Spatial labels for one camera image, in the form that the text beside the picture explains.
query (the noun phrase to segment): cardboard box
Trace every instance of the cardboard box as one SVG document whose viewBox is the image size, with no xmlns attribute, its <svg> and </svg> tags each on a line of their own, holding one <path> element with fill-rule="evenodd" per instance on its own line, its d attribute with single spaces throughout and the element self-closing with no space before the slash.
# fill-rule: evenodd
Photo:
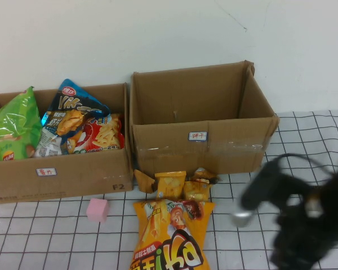
<svg viewBox="0 0 338 270">
<path fill-rule="evenodd" d="M 278 124 L 248 61 L 132 76 L 132 147 L 149 176 L 251 172 Z"/>
<path fill-rule="evenodd" d="M 0 161 L 0 203 L 132 190 L 126 85 L 100 85 L 83 89 L 108 105 L 113 113 L 125 114 L 126 147 L 85 154 Z M 34 91 L 41 116 L 56 92 L 57 89 Z M 0 108 L 17 94 L 0 94 Z"/>
</svg>

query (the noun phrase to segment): green chip bag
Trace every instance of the green chip bag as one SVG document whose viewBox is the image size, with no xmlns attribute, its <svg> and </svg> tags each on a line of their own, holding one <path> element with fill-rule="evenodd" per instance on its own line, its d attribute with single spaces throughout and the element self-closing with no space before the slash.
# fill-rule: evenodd
<svg viewBox="0 0 338 270">
<path fill-rule="evenodd" d="M 29 87 L 0 109 L 0 161 L 32 157 L 41 129 L 33 87 Z"/>
</svg>

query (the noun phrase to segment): blue snack bag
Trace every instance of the blue snack bag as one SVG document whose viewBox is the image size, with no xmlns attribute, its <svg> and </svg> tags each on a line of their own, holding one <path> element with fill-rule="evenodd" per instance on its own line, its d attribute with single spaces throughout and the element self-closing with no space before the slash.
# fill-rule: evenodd
<svg viewBox="0 0 338 270">
<path fill-rule="evenodd" d="M 89 118 L 102 118 L 110 109 L 71 80 L 63 81 L 42 118 L 42 135 L 35 156 L 66 155 L 66 141 L 82 130 Z"/>
</svg>

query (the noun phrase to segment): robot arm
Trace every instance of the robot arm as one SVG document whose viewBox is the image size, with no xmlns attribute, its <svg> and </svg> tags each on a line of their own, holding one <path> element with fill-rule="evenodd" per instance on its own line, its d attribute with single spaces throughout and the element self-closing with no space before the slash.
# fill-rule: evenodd
<svg viewBox="0 0 338 270">
<path fill-rule="evenodd" d="M 237 200 L 233 223 L 242 227 L 259 205 L 268 201 L 280 210 L 280 226 L 274 240 L 271 261 L 280 270 L 309 270 L 338 244 L 338 173 L 323 186 L 310 186 L 302 179 L 281 172 L 279 161 L 285 154 L 266 163 Z M 287 205 L 291 195 L 301 202 Z"/>
</svg>

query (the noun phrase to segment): white wall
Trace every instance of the white wall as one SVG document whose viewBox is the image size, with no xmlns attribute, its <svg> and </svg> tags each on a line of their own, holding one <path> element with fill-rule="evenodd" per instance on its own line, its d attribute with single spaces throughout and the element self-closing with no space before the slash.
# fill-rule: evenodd
<svg viewBox="0 0 338 270">
<path fill-rule="evenodd" d="M 244 59 L 275 111 L 338 108 L 338 1 L 0 0 L 0 92 Z"/>
</svg>

